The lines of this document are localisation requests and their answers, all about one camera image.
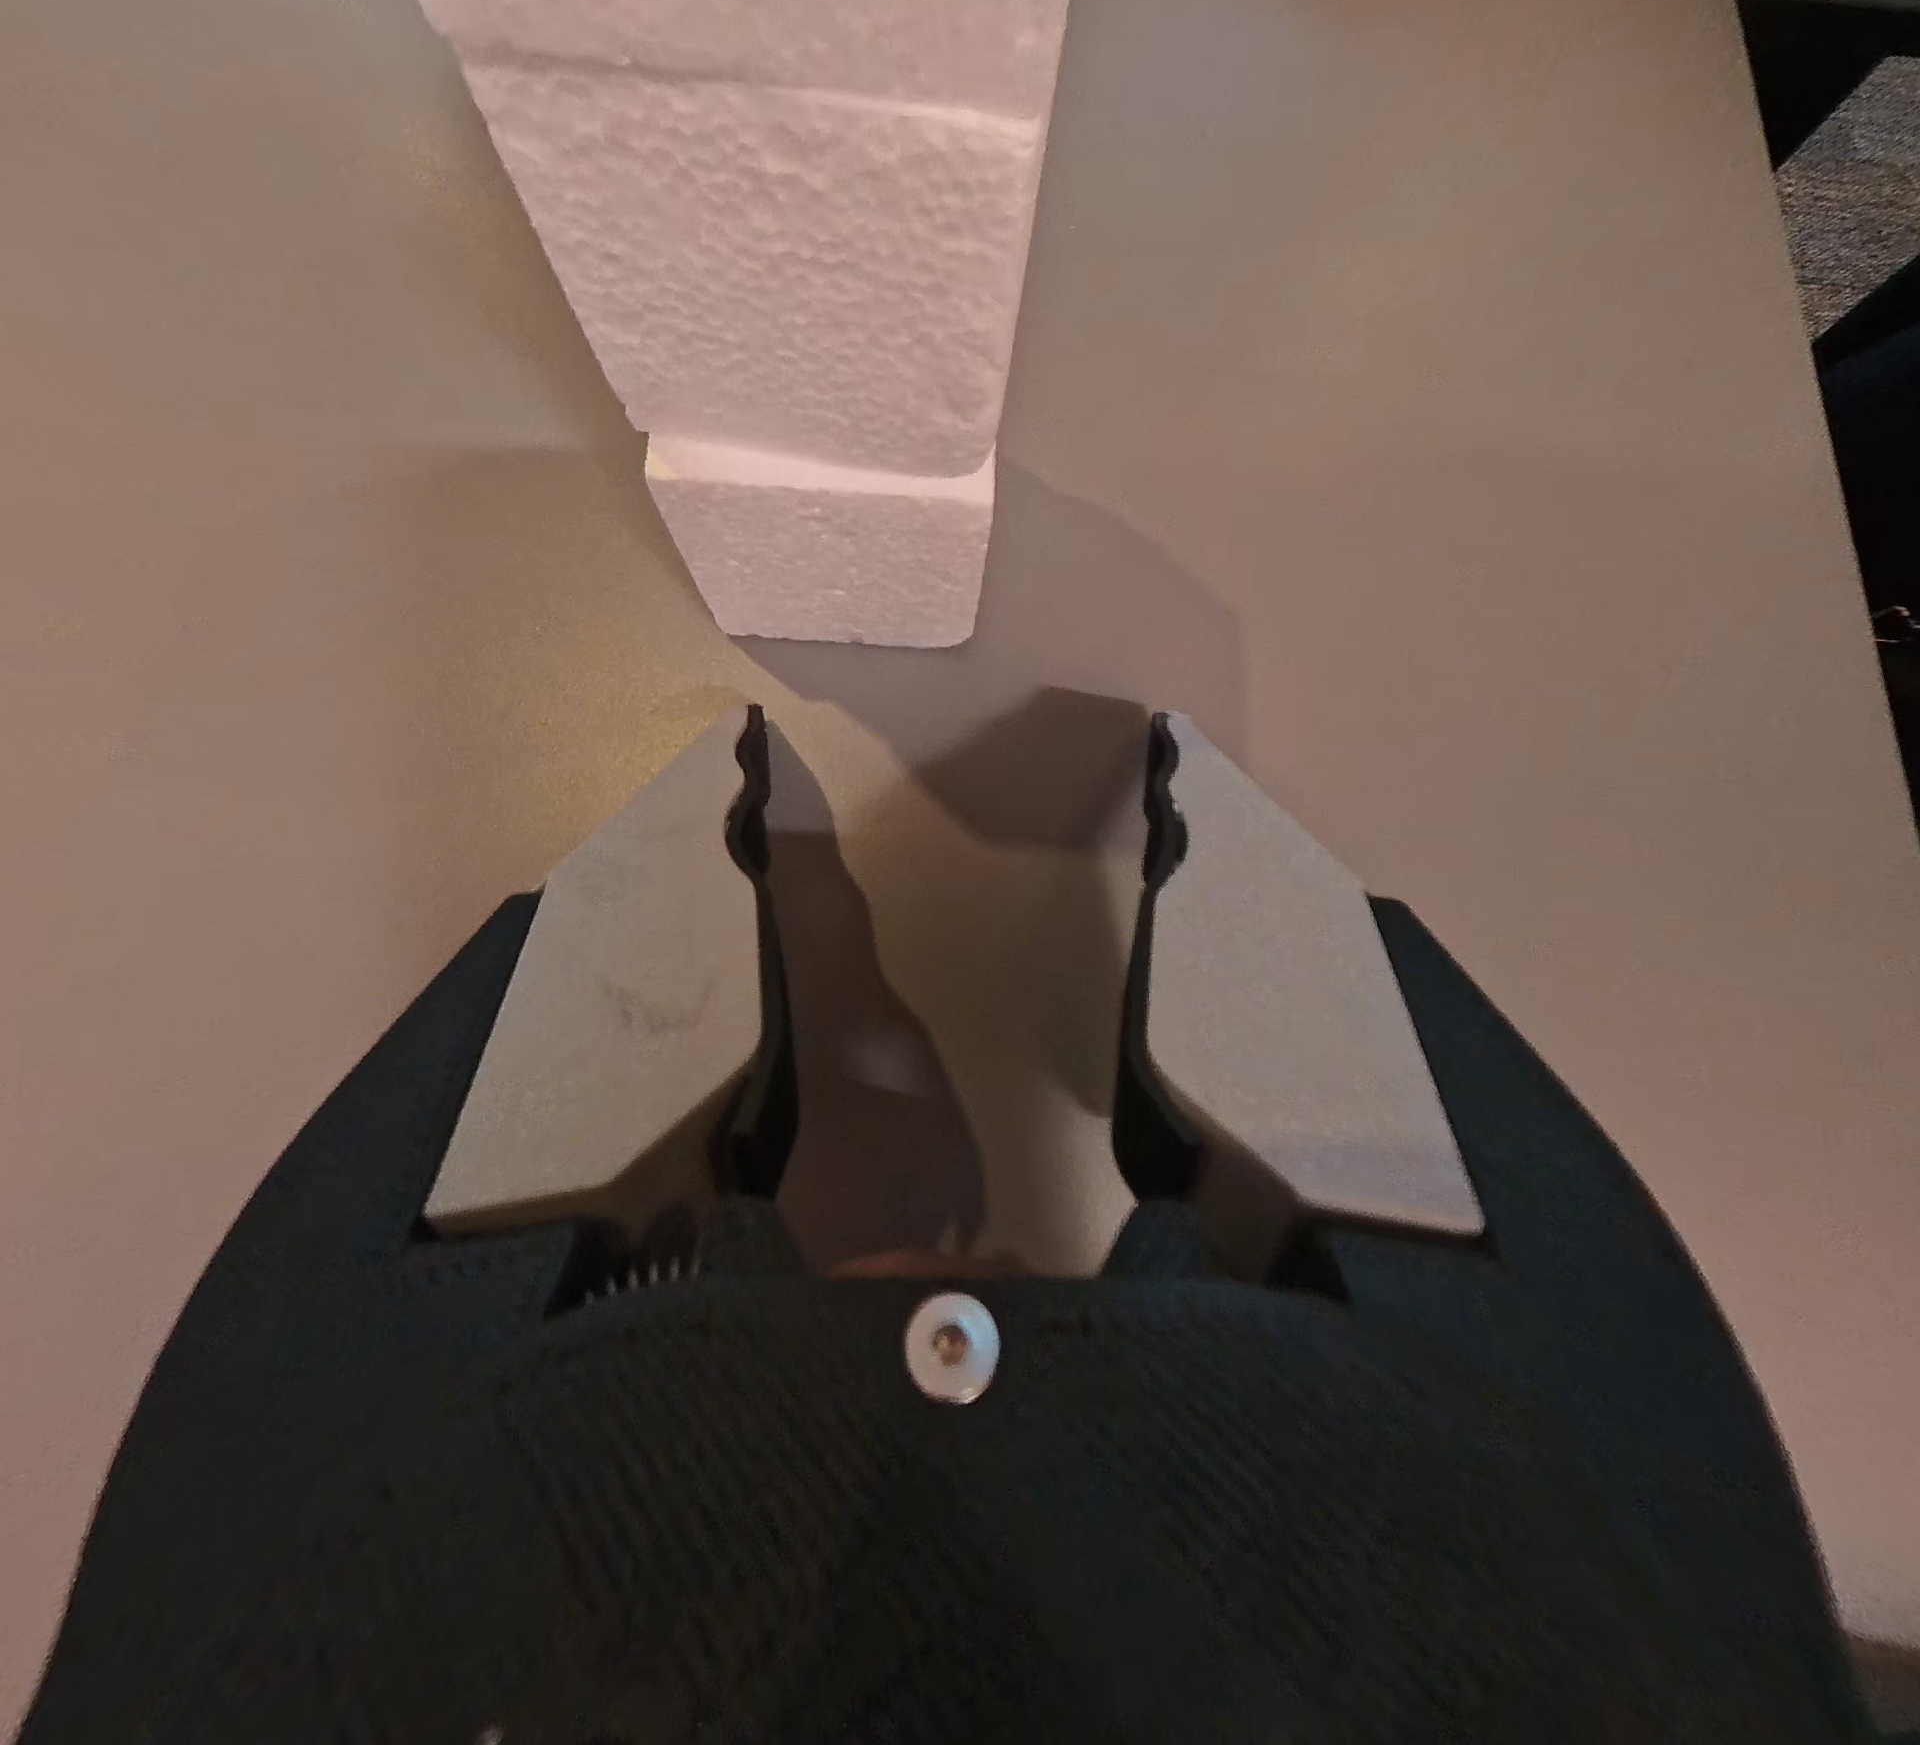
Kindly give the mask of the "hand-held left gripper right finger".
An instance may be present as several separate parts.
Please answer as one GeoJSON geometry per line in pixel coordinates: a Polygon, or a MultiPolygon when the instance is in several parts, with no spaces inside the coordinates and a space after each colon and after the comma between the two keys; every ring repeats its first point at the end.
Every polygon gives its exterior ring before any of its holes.
{"type": "Polygon", "coordinates": [[[1113,1155],[1207,1245],[1486,1219],[1363,880],[1185,713],[1152,716],[1113,1155]]]}

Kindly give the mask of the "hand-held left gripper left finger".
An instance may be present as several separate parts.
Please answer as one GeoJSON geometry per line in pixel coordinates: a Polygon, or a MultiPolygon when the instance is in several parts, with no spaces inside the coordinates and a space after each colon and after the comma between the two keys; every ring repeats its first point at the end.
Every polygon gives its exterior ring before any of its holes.
{"type": "Polygon", "coordinates": [[[764,711],[731,708],[553,869],[424,1204],[438,1235],[646,1236],[778,1194],[797,1060],[771,791],[764,711]]]}

